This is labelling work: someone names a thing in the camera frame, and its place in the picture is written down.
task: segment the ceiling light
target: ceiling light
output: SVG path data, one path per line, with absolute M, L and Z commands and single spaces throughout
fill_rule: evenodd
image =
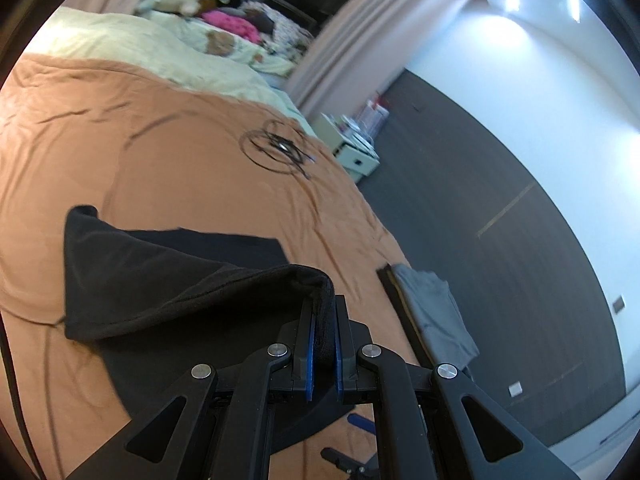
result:
M 518 12 L 520 10 L 520 0 L 507 0 L 504 8 L 507 12 Z
M 568 0 L 569 1 L 569 13 L 571 17 L 578 23 L 580 23 L 580 0 Z

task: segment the pink cloth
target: pink cloth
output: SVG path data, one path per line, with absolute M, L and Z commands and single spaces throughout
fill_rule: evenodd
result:
M 209 12 L 205 12 L 202 15 L 202 19 L 205 22 L 209 23 L 209 25 L 213 25 L 217 28 L 222 28 L 227 32 L 231 32 L 236 36 L 240 36 L 245 40 L 249 40 L 252 43 L 259 44 L 262 41 L 260 33 L 258 32 L 258 29 L 255 28 L 255 25 L 252 25 L 243 18 L 229 16 L 228 14 L 220 12 L 219 10 L 211 10 Z

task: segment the black wire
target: black wire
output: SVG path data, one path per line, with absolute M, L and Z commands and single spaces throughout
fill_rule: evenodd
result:
M 20 435 L 24 441 L 24 446 L 27 448 L 27 453 L 31 458 L 36 473 L 40 480 L 47 480 L 44 474 L 44 470 L 40 465 L 40 460 L 36 455 L 36 450 L 33 447 L 33 442 L 29 436 L 29 430 L 27 429 L 27 423 L 24 420 L 24 413 L 22 412 L 22 405 L 20 403 L 20 393 L 18 391 L 18 381 L 15 377 L 14 359 L 11 356 L 11 349 L 9 348 L 9 339 L 6 336 L 6 328 L 4 327 L 4 320 L 2 319 L 2 313 L 0 313 L 0 352 L 2 352 L 2 362 L 4 363 L 4 371 L 6 372 L 6 382 L 9 386 L 9 394 L 11 395 L 11 404 L 14 406 L 15 420 L 18 423 L 20 429 Z
M 296 143 L 276 133 L 279 126 L 284 126 L 290 130 L 293 130 L 302 141 L 302 147 L 299 148 Z M 277 164 L 286 166 L 286 170 L 278 170 L 276 168 L 270 168 L 255 160 L 247 152 L 247 141 L 258 153 L 261 153 L 271 159 Z M 239 139 L 239 145 L 244 155 L 256 166 L 271 171 L 272 173 L 279 174 L 295 174 L 301 173 L 307 180 L 311 177 L 302 167 L 307 160 L 314 160 L 314 158 L 306 153 L 306 134 L 301 130 L 294 128 L 290 124 L 277 119 L 270 119 L 265 121 L 262 127 L 258 130 L 249 130 L 242 134 Z
M 51 405 L 51 381 L 49 377 L 50 373 L 50 363 L 49 359 L 51 358 L 51 333 L 55 330 L 55 326 L 49 328 L 45 332 L 44 339 L 44 393 L 45 400 L 47 401 L 47 417 L 49 419 L 49 427 L 51 434 L 51 443 L 53 444 L 53 456 L 56 459 L 56 466 L 58 467 L 58 474 L 60 478 L 65 477 L 64 470 L 62 469 L 62 459 L 60 458 L 60 445 L 58 444 L 58 432 L 56 431 L 56 425 L 53 420 L 53 406 Z

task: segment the wall outlet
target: wall outlet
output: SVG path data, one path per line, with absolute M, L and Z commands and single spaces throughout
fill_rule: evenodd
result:
M 517 397 L 522 393 L 522 385 L 520 384 L 520 381 L 509 386 L 509 393 L 511 394 L 511 397 Z
M 622 296 L 619 296 L 611 306 L 613 307 L 613 311 L 617 314 L 625 307 L 625 300 L 622 298 Z

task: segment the black towel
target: black towel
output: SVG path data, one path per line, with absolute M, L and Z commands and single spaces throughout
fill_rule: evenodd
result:
M 318 321 L 316 366 L 332 369 L 333 285 L 320 270 L 288 264 L 277 240 L 126 232 L 78 206 L 66 219 L 64 253 L 65 334 L 97 346 L 132 416 L 193 365 L 239 364 L 274 342 L 305 300 Z

